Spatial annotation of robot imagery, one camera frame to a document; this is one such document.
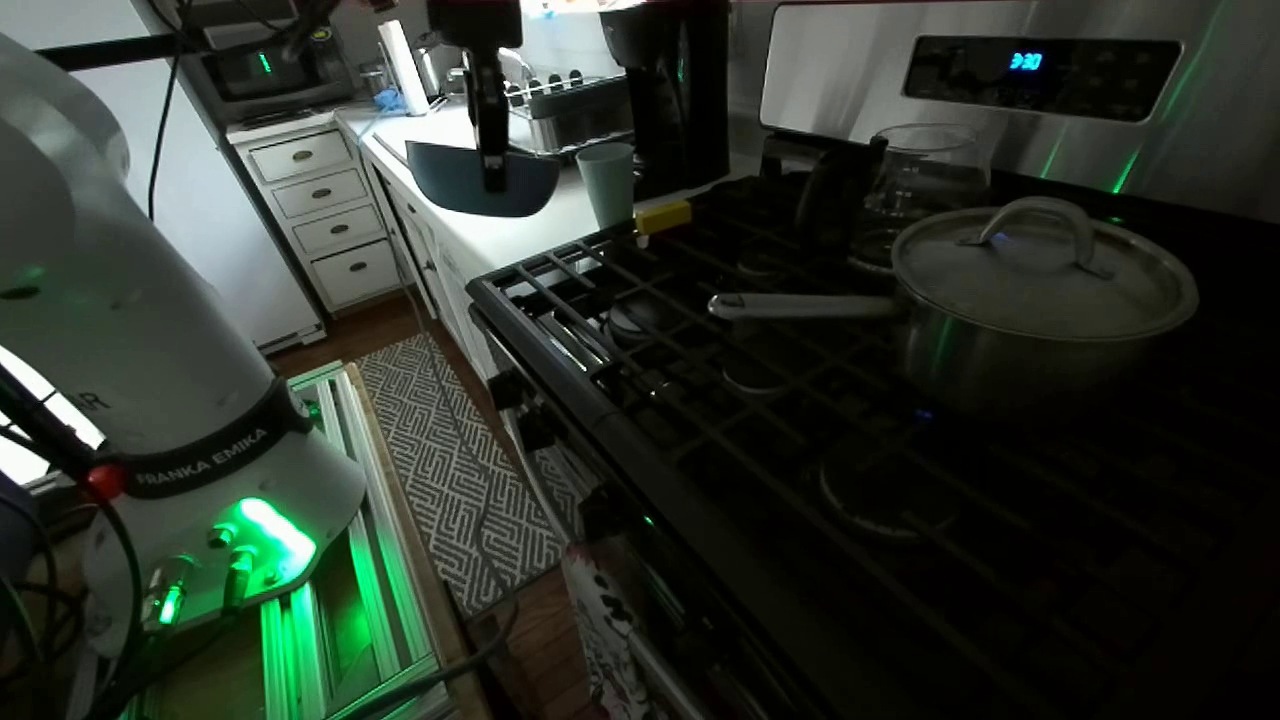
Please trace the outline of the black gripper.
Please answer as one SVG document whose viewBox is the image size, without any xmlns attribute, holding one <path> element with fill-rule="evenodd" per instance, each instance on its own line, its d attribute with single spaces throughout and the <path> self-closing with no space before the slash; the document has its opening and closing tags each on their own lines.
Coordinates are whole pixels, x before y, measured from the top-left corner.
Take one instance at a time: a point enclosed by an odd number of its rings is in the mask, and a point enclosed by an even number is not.
<svg viewBox="0 0 1280 720">
<path fill-rule="evenodd" d="M 468 110 L 475 122 L 481 174 L 493 197 L 509 167 L 509 99 L 496 46 L 519 44 L 519 0 L 426 0 L 426 22 L 468 53 Z"/>
</svg>

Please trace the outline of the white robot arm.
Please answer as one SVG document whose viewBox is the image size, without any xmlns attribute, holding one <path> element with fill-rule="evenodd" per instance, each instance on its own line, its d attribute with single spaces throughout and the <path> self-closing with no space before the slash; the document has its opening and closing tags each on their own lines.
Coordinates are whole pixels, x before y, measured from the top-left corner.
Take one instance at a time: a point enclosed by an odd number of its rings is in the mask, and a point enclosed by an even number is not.
<svg viewBox="0 0 1280 720">
<path fill-rule="evenodd" d="M 375 475 L 297 407 L 122 186 L 116 116 L 44 53 L 0 46 L 0 325 L 71 407 L 24 383 L 3 416 L 94 503 L 87 669 L 69 720 L 116 720 L 213 633 L 306 586 L 366 515 Z"/>
</svg>

